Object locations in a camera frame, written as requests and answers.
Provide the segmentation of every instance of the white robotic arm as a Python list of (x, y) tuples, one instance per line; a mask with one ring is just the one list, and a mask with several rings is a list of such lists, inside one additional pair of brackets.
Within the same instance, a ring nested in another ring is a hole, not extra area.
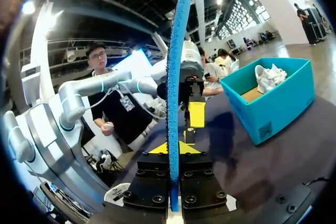
[[(153, 66), (151, 76), (158, 85), (166, 81), (166, 69), (167, 57)], [(180, 83), (185, 82), (190, 76), (201, 80), (203, 73), (202, 58), (197, 46), (191, 41), (184, 41), (181, 55)]]
[(68, 81), (59, 88), (59, 96), (62, 102), (63, 113), (59, 122), (64, 130), (72, 130), (75, 122), (84, 115), (86, 107), (82, 97), (90, 96), (99, 92), (108, 92), (118, 84), (122, 93), (145, 93), (156, 96), (157, 85), (148, 78), (131, 79), (129, 71), (113, 71), (110, 73), (94, 76), (91, 78)]

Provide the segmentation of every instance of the glasses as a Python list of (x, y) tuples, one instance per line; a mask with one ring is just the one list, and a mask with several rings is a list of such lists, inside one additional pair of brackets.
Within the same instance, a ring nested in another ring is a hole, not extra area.
[(99, 57), (104, 58), (106, 56), (105, 50), (100, 52), (99, 54), (92, 55), (91, 60), (97, 60)]

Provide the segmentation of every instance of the qr code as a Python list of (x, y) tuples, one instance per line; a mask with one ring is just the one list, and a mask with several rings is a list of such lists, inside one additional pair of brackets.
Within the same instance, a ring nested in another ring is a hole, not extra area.
[(268, 137), (272, 136), (272, 123), (269, 122), (265, 124), (263, 127), (259, 128), (259, 137), (260, 140), (264, 140)]

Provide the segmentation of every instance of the badge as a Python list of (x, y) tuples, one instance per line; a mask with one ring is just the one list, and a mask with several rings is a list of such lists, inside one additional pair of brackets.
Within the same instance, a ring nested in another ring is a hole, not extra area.
[(120, 99), (121, 104), (124, 106), (127, 112), (133, 110), (135, 108), (133, 102), (129, 99), (128, 96), (124, 96)]

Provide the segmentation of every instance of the screw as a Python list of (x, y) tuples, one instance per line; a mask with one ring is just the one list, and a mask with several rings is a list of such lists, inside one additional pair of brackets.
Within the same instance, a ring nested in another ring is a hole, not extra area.
[(138, 169), (138, 170), (137, 170), (137, 174), (138, 174), (138, 175), (145, 174), (145, 171), (144, 171), (144, 170), (142, 170), (142, 169)]
[(194, 196), (194, 195), (189, 195), (189, 196), (187, 196), (187, 197), (185, 198), (184, 201), (185, 201), (186, 203), (193, 204), (193, 203), (195, 203), (195, 202), (197, 201), (197, 198), (196, 198), (196, 196)]
[(212, 170), (211, 169), (205, 170), (204, 173), (206, 175), (212, 175)]
[(193, 173), (192, 172), (185, 172), (183, 175), (185, 177), (191, 177), (193, 175)]
[(295, 205), (288, 205), (287, 212), (290, 214), (294, 213), (297, 210), (297, 207)]
[(157, 204), (160, 204), (160, 203), (163, 203), (164, 202), (164, 197), (161, 196), (161, 195), (156, 195), (152, 198), (152, 201), (154, 203), (157, 203)]
[(132, 193), (130, 191), (124, 191), (124, 193), (122, 194), (122, 196), (125, 198), (125, 199), (129, 199), (132, 197)]
[(158, 176), (160, 176), (160, 177), (163, 177), (163, 176), (165, 175), (165, 173), (162, 172), (162, 171), (159, 171), (159, 172), (156, 173), (156, 175), (158, 175)]
[(286, 198), (284, 197), (284, 195), (279, 195), (278, 197), (277, 197), (277, 203), (279, 203), (279, 204), (283, 204), (283, 203), (285, 203), (286, 202)]
[(218, 199), (225, 199), (226, 198), (226, 193), (223, 192), (223, 191), (219, 191), (216, 196), (217, 196)]

